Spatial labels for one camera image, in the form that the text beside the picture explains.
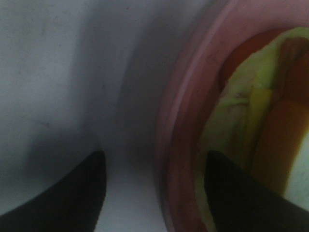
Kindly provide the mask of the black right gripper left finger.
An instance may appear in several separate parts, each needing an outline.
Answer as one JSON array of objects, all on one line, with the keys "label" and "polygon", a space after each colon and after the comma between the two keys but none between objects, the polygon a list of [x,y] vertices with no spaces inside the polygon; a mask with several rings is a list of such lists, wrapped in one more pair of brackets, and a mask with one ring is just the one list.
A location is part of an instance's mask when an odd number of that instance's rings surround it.
[{"label": "black right gripper left finger", "polygon": [[2,232],[93,232],[106,195],[103,151],[87,156],[49,189],[0,217]]}]

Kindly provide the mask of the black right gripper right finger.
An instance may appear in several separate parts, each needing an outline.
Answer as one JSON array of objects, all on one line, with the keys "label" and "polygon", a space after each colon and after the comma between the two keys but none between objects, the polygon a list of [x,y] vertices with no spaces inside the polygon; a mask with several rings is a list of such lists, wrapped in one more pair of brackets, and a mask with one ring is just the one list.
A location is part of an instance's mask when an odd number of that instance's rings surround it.
[{"label": "black right gripper right finger", "polygon": [[309,212],[270,191],[219,151],[207,154],[204,189],[219,232],[307,232]]}]

